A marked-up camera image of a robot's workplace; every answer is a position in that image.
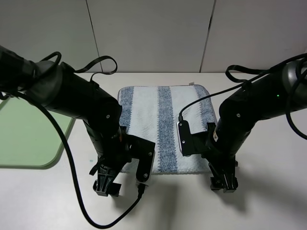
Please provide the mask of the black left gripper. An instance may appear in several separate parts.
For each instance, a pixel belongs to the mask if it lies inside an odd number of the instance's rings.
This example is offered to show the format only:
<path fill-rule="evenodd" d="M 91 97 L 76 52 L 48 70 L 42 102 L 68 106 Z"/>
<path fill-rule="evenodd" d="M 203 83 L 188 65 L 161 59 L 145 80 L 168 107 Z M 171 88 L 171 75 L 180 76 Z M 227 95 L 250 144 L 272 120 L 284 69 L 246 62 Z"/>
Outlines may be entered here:
<path fill-rule="evenodd" d="M 121 184 L 112 183 L 124 165 L 131 160 L 125 142 L 125 127 L 119 119 L 86 119 L 86 130 L 98 155 L 97 163 L 89 174 L 97 172 L 93 185 L 99 196 L 119 196 Z"/>

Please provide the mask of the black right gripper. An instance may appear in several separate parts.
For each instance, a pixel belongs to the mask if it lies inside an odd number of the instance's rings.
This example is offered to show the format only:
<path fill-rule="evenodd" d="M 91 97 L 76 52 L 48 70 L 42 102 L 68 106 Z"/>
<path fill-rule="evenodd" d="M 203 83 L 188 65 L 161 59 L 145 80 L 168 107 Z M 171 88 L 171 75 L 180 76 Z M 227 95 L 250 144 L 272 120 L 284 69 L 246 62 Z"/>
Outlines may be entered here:
<path fill-rule="evenodd" d="M 233 193 L 238 187 L 235 177 L 236 153 L 252 130 L 252 123 L 219 122 L 207 123 L 208 136 L 205 141 L 205 157 L 215 177 L 223 177 L 221 182 L 210 178 L 210 189 L 224 193 Z"/>

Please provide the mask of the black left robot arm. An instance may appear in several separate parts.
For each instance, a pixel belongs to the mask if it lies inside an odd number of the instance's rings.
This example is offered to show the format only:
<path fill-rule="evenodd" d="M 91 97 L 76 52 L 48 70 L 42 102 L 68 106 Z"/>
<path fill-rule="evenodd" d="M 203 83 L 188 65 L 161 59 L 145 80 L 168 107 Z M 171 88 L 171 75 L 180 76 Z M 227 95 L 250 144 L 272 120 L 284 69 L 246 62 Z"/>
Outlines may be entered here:
<path fill-rule="evenodd" d="M 83 121 L 97 152 L 97 164 L 90 173 L 97 175 L 93 188 L 101 196 L 118 196 L 120 184 L 115 178 L 123 168 L 125 128 L 119 119 L 122 107 L 118 101 L 92 80 L 61 61 L 53 52 L 33 62 L 2 47 L 0 49 L 0 97 L 22 98 L 40 108 Z"/>

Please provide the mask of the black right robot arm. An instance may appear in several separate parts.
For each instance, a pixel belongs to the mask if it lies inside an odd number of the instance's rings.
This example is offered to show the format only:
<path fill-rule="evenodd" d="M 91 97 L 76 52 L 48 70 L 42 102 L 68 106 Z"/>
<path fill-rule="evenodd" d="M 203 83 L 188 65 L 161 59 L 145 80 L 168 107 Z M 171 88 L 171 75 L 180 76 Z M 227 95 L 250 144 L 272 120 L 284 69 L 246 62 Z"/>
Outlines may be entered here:
<path fill-rule="evenodd" d="M 306 107 L 306 58 L 289 62 L 225 99 L 219 107 L 218 123 L 207 125 L 205 156 L 213 174 L 211 190 L 234 192 L 237 189 L 236 153 L 258 121 Z"/>

